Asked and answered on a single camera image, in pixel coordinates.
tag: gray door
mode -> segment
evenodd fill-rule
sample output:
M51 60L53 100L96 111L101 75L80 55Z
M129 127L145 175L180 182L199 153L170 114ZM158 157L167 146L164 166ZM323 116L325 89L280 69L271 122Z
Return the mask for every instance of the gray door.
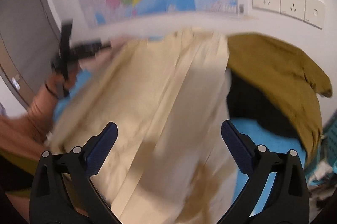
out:
M7 82L30 104L51 73L59 30L47 0L0 0L0 65Z

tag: beige cloth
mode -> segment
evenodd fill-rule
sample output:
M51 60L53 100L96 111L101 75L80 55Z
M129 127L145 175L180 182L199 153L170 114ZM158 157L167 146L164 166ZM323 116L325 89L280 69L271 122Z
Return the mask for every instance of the beige cloth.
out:
M216 223L237 172L220 136L228 57L225 36L195 29L130 42L64 111L52 152L113 121L118 139L92 181L122 223Z

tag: clothes pile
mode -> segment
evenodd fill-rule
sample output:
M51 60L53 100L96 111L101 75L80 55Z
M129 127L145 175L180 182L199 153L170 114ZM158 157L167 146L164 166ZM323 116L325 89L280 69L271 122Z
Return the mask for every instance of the clothes pile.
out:
M273 152L295 149L304 165L321 141L316 94L332 96L328 76L299 48L199 29L132 41L81 84L67 107L61 102L51 150L69 152L115 122L118 139L92 181L121 222L132 224L216 223L247 181L221 123L230 118Z

